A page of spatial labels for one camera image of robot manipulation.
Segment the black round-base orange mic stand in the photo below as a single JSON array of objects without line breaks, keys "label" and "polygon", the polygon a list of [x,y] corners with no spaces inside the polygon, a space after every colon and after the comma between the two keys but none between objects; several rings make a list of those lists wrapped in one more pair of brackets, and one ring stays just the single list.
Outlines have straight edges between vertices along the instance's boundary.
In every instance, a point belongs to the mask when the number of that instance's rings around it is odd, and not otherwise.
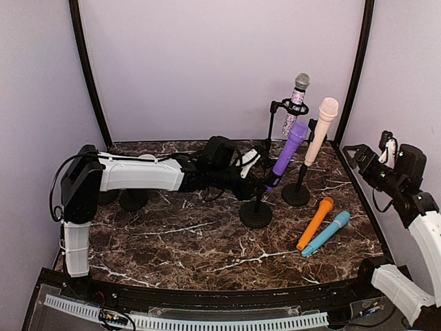
[{"label": "black round-base orange mic stand", "polygon": [[99,205],[106,205],[115,201],[119,197],[118,190],[110,190],[107,192],[99,192],[98,201]]}]

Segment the black round-base blue mic stand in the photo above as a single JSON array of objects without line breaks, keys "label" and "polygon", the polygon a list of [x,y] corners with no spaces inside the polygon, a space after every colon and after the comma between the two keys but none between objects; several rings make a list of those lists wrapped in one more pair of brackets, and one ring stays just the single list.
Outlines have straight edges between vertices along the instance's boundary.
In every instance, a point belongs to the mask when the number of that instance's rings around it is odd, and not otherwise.
[{"label": "black round-base blue mic stand", "polygon": [[137,211],[148,203],[148,190],[126,189],[119,197],[119,205],[126,211]]}]

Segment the blue toy microphone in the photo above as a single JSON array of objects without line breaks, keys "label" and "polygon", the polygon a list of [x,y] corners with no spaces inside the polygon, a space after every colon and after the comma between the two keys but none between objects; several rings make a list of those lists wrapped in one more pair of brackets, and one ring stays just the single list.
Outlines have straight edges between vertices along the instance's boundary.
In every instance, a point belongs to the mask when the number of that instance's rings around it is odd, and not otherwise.
[{"label": "blue toy microphone", "polygon": [[345,227],[351,215],[347,211],[342,211],[338,214],[334,220],[315,238],[313,239],[306,248],[301,252],[302,257],[308,257],[309,255],[316,252],[322,245],[324,245],[339,229]]}]

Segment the orange toy microphone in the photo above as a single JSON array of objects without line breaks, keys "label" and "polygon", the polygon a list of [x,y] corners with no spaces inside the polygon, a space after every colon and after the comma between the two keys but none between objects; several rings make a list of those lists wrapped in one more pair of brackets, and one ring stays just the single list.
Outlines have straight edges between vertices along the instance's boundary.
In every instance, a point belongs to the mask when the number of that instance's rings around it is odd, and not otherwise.
[{"label": "orange toy microphone", "polygon": [[325,197],[320,202],[317,212],[315,213],[313,219],[307,226],[306,230],[303,232],[296,245],[296,248],[299,251],[303,251],[307,247],[307,245],[315,235],[317,229],[320,227],[322,221],[332,211],[333,207],[334,200],[330,197]]}]

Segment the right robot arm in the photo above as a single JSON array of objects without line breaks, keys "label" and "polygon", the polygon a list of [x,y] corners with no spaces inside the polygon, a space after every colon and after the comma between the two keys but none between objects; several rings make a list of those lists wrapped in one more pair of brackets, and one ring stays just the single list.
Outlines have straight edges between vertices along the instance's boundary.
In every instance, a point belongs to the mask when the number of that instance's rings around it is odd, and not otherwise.
[{"label": "right robot arm", "polygon": [[381,291],[413,325],[421,311],[440,311],[440,209],[432,195],[420,189],[427,162],[417,147],[402,144],[394,167],[365,144],[346,146],[343,153],[353,169],[373,188],[391,197],[391,204],[403,226],[410,232],[422,253],[433,286],[430,295],[406,277],[396,265],[382,264],[366,272],[351,285],[352,294],[366,299]]}]

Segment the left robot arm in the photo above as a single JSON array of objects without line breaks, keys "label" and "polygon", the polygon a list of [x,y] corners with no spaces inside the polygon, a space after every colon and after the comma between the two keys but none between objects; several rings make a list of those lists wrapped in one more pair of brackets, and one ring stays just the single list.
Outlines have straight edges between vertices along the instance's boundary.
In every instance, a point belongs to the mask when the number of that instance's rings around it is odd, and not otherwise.
[{"label": "left robot arm", "polygon": [[256,149],[245,154],[236,142],[213,136],[202,150],[175,152],[164,157],[139,157],[99,152],[94,145],[83,146],[57,170],[53,181],[61,184],[61,203],[51,205],[54,221],[63,226],[63,251],[70,289],[83,301],[97,295],[95,282],[86,276],[89,234],[98,204],[112,199],[120,190],[139,193],[135,208],[145,205],[148,190],[195,192],[208,188],[230,191],[237,200],[251,199],[260,187],[251,168],[260,161]]}]

